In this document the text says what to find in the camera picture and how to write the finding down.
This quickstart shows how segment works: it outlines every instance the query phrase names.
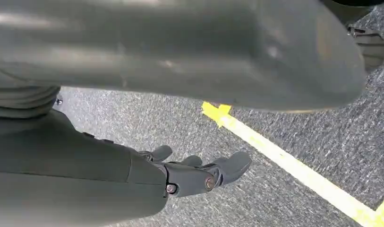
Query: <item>yellow tape line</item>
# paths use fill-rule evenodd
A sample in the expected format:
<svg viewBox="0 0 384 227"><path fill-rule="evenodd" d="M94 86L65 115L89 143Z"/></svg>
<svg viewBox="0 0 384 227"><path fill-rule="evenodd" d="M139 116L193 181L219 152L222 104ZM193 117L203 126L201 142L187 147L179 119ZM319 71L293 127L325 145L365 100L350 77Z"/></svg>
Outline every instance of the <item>yellow tape line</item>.
<svg viewBox="0 0 384 227"><path fill-rule="evenodd" d="M325 177L229 115L230 108L228 111L220 110L207 102L203 103L202 108L203 114L216 121L219 126L223 126L239 136L361 226L384 227L384 203L377 212L370 209Z"/></svg>

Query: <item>screw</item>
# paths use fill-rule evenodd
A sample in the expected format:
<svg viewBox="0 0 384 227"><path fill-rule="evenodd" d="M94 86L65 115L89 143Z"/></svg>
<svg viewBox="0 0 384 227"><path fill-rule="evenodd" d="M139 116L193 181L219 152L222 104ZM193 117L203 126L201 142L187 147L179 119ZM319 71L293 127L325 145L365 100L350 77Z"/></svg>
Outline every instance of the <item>screw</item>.
<svg viewBox="0 0 384 227"><path fill-rule="evenodd" d="M145 158L146 158L147 161L150 161L150 162L153 161L153 156L151 154L145 155Z"/></svg>
<svg viewBox="0 0 384 227"><path fill-rule="evenodd" d="M62 105L63 101L62 101L61 99L57 99L57 100L55 101L55 103L56 103L57 105Z"/></svg>
<svg viewBox="0 0 384 227"><path fill-rule="evenodd" d="M212 175L209 175L205 179L205 188L207 191L211 191L215 186L214 177Z"/></svg>
<svg viewBox="0 0 384 227"><path fill-rule="evenodd" d="M351 35L353 38L356 38L356 30L353 27L348 28L348 35Z"/></svg>
<svg viewBox="0 0 384 227"><path fill-rule="evenodd" d="M167 185L166 190L169 194L174 194L177 191L177 187L176 187L176 185L169 184L169 185Z"/></svg>

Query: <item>robotic hand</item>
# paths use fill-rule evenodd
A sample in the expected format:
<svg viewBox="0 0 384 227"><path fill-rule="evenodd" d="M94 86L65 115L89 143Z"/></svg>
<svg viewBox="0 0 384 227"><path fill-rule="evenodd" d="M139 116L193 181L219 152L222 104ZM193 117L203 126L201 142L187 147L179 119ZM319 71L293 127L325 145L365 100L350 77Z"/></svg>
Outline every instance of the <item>robotic hand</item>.
<svg viewBox="0 0 384 227"><path fill-rule="evenodd" d="M232 183L238 180L252 163L245 152L237 152L230 158L221 157L207 165L202 165L202 159L198 156L189 156L181 162L163 163L162 161L172 154L168 146L139 154L163 171L167 178L166 192L175 197L206 193Z"/></svg>

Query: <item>gray carpet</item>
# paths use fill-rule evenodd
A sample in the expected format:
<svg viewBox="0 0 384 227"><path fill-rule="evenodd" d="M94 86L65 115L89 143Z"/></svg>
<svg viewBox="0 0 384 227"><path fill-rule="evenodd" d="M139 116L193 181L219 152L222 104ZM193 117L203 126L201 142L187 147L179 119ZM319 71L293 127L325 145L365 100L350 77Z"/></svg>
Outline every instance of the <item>gray carpet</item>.
<svg viewBox="0 0 384 227"><path fill-rule="evenodd" d="M384 31L384 6L358 23ZM248 152L254 162L236 184L170 199L159 214L125 227L359 226L254 148L201 114L201 101L130 92L65 88L62 111L77 129L135 149L170 145L172 160L205 161ZM384 67L368 78L355 103L312 114L231 114L375 209L384 200Z"/></svg>

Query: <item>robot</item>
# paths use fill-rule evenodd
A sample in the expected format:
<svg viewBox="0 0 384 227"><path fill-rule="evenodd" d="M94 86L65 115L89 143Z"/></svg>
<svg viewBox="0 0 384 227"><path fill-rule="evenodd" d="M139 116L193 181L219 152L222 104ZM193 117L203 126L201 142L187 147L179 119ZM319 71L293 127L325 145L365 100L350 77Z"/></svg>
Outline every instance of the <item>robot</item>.
<svg viewBox="0 0 384 227"><path fill-rule="evenodd" d="M242 151L203 165L196 156L165 162L168 146L136 151L97 140L53 110L61 86L272 111L354 101L383 62L384 43L346 27L369 8L337 3L353 12L344 18L334 2L324 4L0 0L0 227L90 227L154 215L169 197L211 192L251 164ZM367 54L369 46L382 48Z"/></svg>

